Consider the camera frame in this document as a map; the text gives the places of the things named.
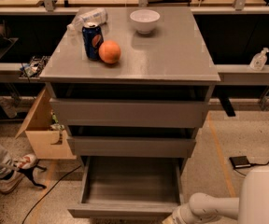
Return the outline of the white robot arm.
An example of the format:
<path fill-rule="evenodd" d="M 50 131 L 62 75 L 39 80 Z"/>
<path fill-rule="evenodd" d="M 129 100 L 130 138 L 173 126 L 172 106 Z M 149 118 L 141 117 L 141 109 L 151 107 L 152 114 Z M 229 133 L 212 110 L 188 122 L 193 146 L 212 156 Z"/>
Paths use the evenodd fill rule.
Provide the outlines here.
<path fill-rule="evenodd" d="M 204 224 L 220 217 L 236 219 L 237 224 L 269 224 L 269 166 L 254 168 L 247 174 L 238 198 L 195 193 L 163 224 Z"/>

